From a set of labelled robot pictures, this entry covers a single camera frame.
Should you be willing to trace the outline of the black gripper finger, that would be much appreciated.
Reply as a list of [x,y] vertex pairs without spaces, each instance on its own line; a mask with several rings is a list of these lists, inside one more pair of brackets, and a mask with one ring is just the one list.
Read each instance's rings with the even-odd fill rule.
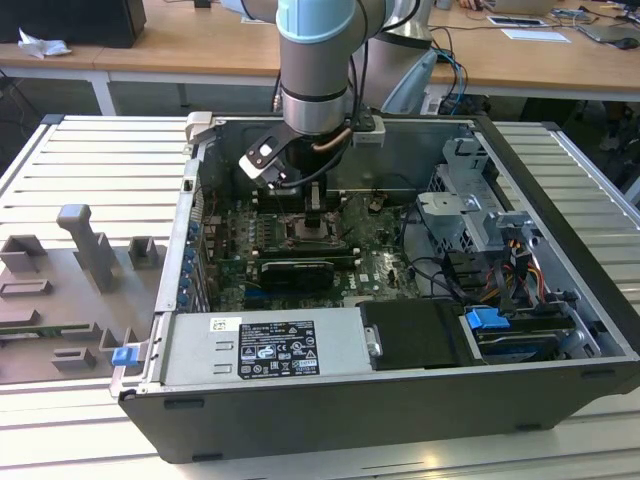
[[326,181],[316,180],[304,187],[305,226],[317,229],[321,225],[322,215],[327,211]]

